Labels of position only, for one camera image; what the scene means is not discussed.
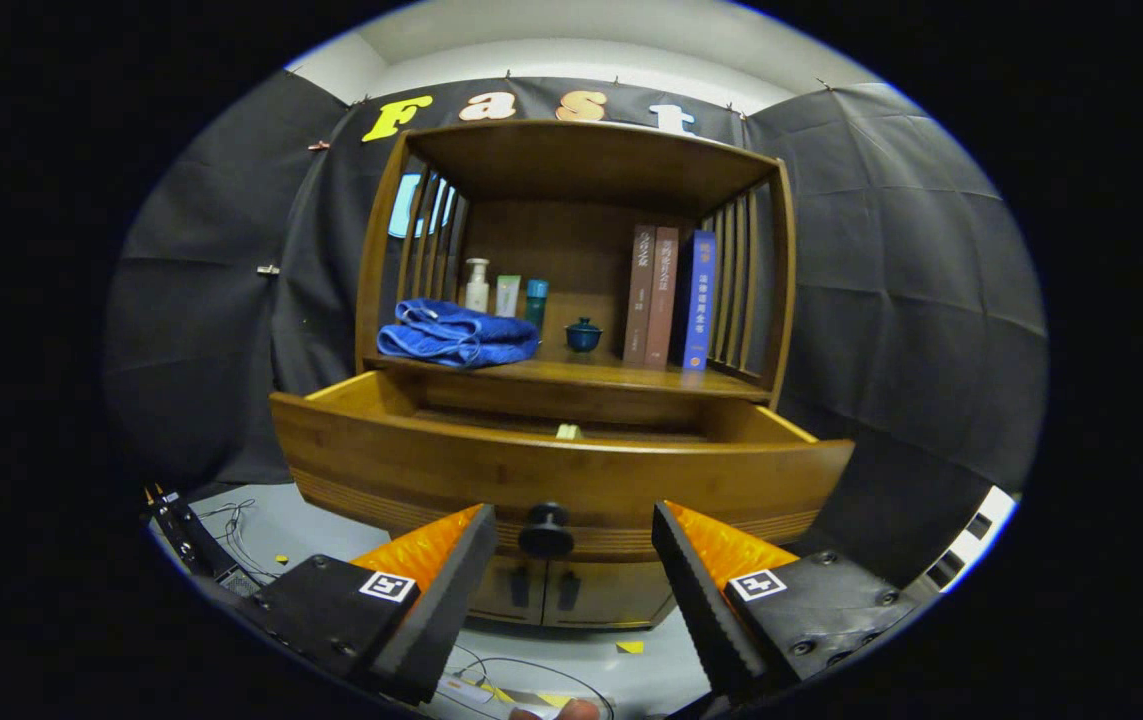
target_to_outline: blue book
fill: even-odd
[[[679,299],[686,298],[681,354],[682,369],[703,370],[709,357],[709,326],[713,322],[713,290],[717,279],[717,237],[696,229],[679,254]]]

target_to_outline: gray floor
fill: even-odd
[[[195,502],[192,507],[203,514],[246,501],[255,503],[241,510],[238,546],[231,547],[229,539],[223,543],[248,570],[283,573],[318,552],[351,559],[389,542],[389,534],[384,530],[309,505],[293,483],[246,486]],[[231,512],[225,510],[202,521],[218,538],[225,534],[229,514]],[[274,557],[278,555],[287,557],[287,562],[275,562]],[[644,651],[636,655],[616,647],[617,642],[631,641],[644,642]],[[695,647],[679,610],[672,611],[654,629],[625,632],[535,629],[471,618],[461,630],[456,643],[459,647],[451,651],[447,661],[448,674],[470,664],[474,659],[469,655],[472,651],[488,659],[490,685],[503,691],[545,694],[551,697],[544,702],[553,703],[565,697],[583,697],[602,705],[589,688],[576,682],[583,680],[606,696],[617,720],[664,715],[709,691],[708,680],[700,669]],[[512,661],[535,662],[555,671]],[[480,682],[479,667],[474,665],[462,678]],[[439,693],[433,702],[419,706],[419,712],[443,720],[478,720],[483,715],[504,720],[514,706],[499,697],[489,697],[485,702],[471,701],[463,694],[453,694],[451,697],[465,705],[457,705]],[[557,712],[555,707],[543,703],[519,702],[517,705],[543,717]],[[602,718],[608,720],[606,710]]]

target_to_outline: finger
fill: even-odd
[[[583,699],[573,699],[562,705],[557,720],[598,720],[598,706]]]

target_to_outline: small blue teapot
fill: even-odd
[[[602,338],[602,328],[589,323],[589,318],[581,318],[578,323],[567,325],[567,345],[576,352],[589,352],[598,347]]]

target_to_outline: cabinet door handle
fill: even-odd
[[[531,605],[531,581],[526,568],[513,570],[507,576],[507,600],[513,607]]]
[[[562,575],[561,582],[558,583],[558,610],[575,610],[577,598],[580,598],[580,578],[575,577],[575,573]]]

